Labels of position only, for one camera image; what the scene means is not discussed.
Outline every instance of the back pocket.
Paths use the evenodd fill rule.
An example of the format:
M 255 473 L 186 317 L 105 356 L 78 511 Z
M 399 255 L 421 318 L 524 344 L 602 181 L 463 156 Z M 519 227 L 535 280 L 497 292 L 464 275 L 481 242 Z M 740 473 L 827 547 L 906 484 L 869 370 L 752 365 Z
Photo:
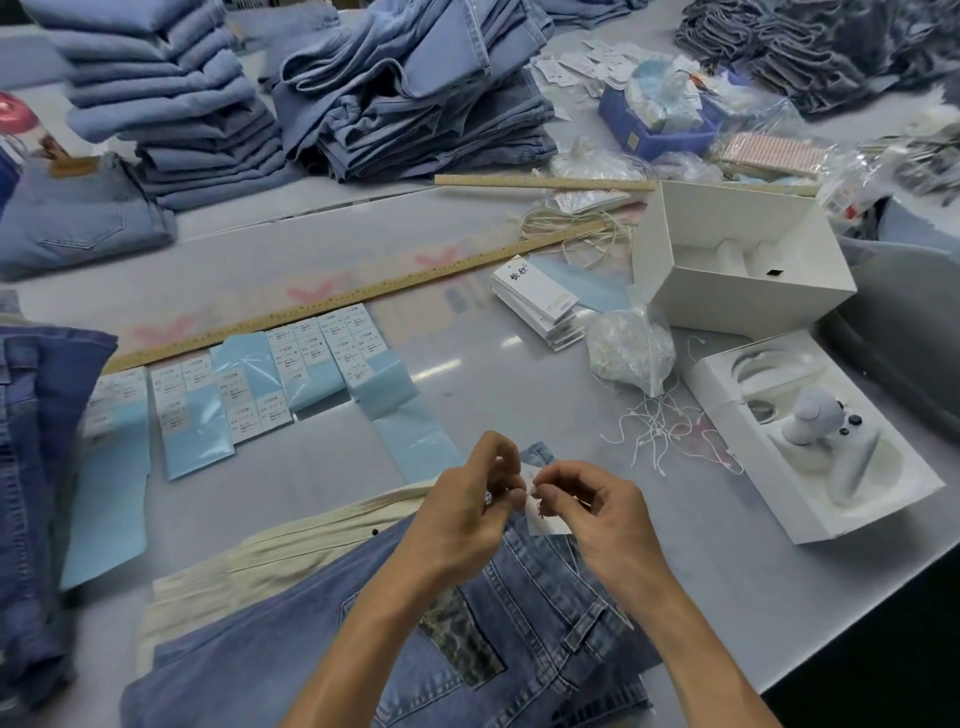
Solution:
M 124 228 L 121 204 L 69 205 L 37 215 L 30 225 L 35 242 L 54 248 L 90 251 Z
M 341 623 L 356 598 L 344 602 Z M 505 669 L 460 590 L 448 590 L 434 600 L 400 650 L 376 707 L 376 721 L 392 725 L 461 686 L 477 688 Z

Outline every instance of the black floor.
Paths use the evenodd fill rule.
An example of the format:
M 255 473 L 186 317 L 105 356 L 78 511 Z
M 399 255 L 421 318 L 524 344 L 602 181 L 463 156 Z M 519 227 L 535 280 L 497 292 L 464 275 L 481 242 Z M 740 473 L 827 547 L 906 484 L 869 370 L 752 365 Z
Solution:
M 764 698 L 785 728 L 960 728 L 960 547 Z

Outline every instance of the white box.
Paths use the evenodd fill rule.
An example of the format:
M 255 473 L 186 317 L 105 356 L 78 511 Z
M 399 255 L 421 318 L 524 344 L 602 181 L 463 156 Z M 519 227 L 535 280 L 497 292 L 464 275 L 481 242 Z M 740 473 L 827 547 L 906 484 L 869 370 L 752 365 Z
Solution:
M 883 518 L 944 486 L 869 399 L 805 331 L 706 356 L 684 376 L 694 397 L 753 480 L 795 544 L 823 541 Z M 848 414 L 879 430 L 859 489 L 843 506 L 828 497 L 829 471 L 798 472 L 793 453 L 775 443 L 792 417 L 800 388 L 815 384 L 842 401 Z M 764 423 L 753 411 L 772 405 Z
M 671 326 L 759 339 L 856 292 L 827 216 L 794 195 L 661 182 L 632 249 L 634 283 Z

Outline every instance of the forearm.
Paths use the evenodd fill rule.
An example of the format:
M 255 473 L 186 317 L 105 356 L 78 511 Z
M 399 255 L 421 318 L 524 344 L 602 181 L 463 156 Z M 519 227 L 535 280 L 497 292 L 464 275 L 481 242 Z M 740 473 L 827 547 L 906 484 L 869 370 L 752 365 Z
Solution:
M 780 725 L 672 576 L 627 609 L 660 652 L 690 728 Z
M 282 728 L 370 726 L 396 657 L 432 598 L 429 585 L 406 571 L 392 557 L 360 592 Z

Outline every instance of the bundle of strings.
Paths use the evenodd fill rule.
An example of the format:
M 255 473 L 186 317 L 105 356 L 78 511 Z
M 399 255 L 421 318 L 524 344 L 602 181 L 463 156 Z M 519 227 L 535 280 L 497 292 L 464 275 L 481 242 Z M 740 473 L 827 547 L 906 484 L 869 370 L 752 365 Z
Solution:
M 609 437 L 603 434 L 601 434 L 600 437 L 611 445 L 620 445 L 621 443 L 626 442 L 627 435 L 623 430 L 623 421 L 628 418 L 637 418 L 640 420 L 641 425 L 646 427 L 646 429 L 643 430 L 636 438 L 636 442 L 634 444 L 634 460 L 630 464 L 631 468 L 636 464 L 636 459 L 639 457 L 640 449 L 652 443 L 654 470 L 666 477 L 666 472 L 660 466 L 660 461 L 670 450 L 670 445 L 673 443 L 674 447 L 687 457 L 702 457 L 705 460 L 709 460 L 711 463 L 722 465 L 734 475 L 743 474 L 743 467 L 736 462 L 735 458 L 733 459 L 734 464 L 731 464 L 720 457 L 720 453 L 716 446 L 707 436 L 708 433 L 712 432 L 719 437 L 720 433 L 717 432 L 713 427 L 703 429 L 700 432 L 700 436 L 707 442 L 710 450 L 713 453 L 712 457 L 709 455 L 700 455 L 696 452 L 687 452 L 680 447 L 680 442 L 682 439 L 693 434 L 694 428 L 700 424 L 705 415 L 704 410 L 700 407 L 693 405 L 681 407 L 677 404 L 677 401 L 673 397 L 673 391 L 680 386 L 680 378 L 676 376 L 676 374 L 673 376 L 675 376 L 677 380 L 660 397 L 647 397 L 644 395 L 643 401 L 640 404 L 638 404 L 636 407 L 630 407 L 630 411 L 627 412 L 627 414 L 620 416 L 619 440 L 611 440 Z M 686 414 L 686 410 L 693 410 L 694 412 L 699 412 L 700 414 L 696 415 L 696 420 L 694 421 L 691 419 L 690 415 Z M 667 422 L 668 412 L 674 413 L 675 417 L 671 418 L 671 420 L 675 420 L 674 422 Z
M 604 227 L 586 237 L 565 240 L 558 250 L 541 252 L 562 254 L 567 264 L 574 268 L 592 268 L 607 256 L 621 260 L 626 258 L 630 254 L 630 238 L 634 226 L 603 211 L 568 215 L 548 207 L 535 207 L 520 218 L 520 238 L 526 240 L 594 222 L 601 223 Z M 577 263 L 570 258 L 570 253 L 577 249 L 592 249 L 596 256 L 586 264 Z

